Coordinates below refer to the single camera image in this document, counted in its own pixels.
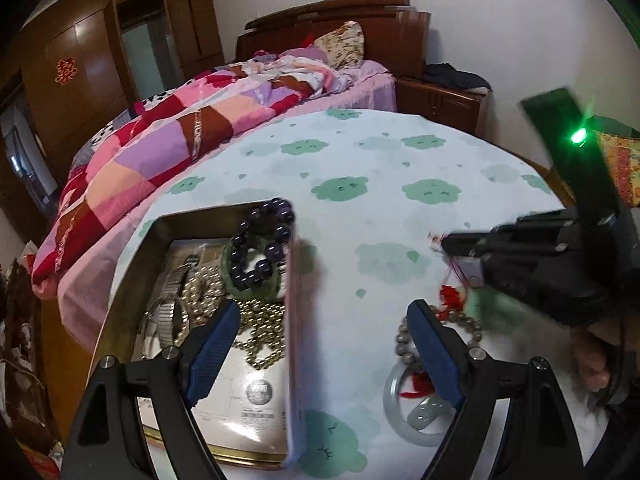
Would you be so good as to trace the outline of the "person's right hand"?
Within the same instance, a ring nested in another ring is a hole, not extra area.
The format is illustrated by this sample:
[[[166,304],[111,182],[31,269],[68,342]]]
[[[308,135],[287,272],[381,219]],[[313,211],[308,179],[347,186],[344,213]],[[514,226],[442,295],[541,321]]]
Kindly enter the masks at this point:
[[[615,318],[608,318],[589,327],[573,328],[570,340],[578,375],[584,386],[591,392],[604,389],[611,380],[605,348],[608,344],[620,344],[620,323]]]

